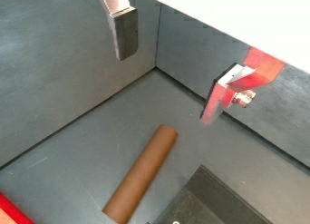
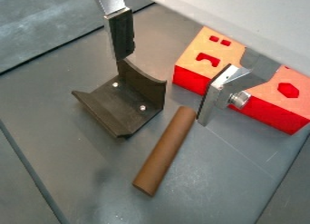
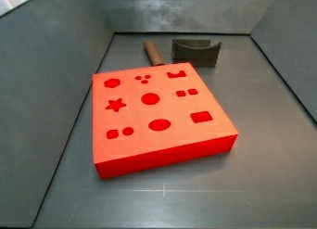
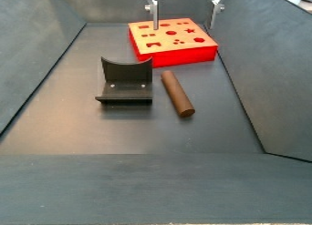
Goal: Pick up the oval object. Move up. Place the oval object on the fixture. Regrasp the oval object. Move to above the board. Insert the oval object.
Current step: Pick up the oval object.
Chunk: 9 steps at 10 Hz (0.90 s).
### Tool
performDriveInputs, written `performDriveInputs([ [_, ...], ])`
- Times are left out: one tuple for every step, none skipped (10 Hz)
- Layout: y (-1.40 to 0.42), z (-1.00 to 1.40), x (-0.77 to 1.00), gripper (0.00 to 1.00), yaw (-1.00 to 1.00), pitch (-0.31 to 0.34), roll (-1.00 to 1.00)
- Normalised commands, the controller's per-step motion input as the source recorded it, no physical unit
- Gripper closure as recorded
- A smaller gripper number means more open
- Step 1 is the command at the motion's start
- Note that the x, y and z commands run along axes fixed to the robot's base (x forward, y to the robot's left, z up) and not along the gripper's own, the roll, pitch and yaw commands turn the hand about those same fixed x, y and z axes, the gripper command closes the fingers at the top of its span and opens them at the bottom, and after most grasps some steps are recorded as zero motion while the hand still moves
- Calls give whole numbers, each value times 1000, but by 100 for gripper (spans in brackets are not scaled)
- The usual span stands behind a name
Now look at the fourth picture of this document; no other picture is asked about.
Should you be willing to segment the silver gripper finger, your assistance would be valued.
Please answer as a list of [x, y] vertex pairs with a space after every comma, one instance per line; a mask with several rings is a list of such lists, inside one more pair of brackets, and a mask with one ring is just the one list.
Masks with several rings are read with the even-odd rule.
[[145, 5], [145, 10], [153, 15], [153, 24], [154, 29], [158, 29], [158, 1], [157, 0], [146, 0], [148, 4]]
[[215, 21], [216, 21], [216, 16], [224, 9], [224, 0], [212, 0], [212, 13], [211, 13], [211, 24], [209, 24], [209, 29], [213, 29], [215, 26]]

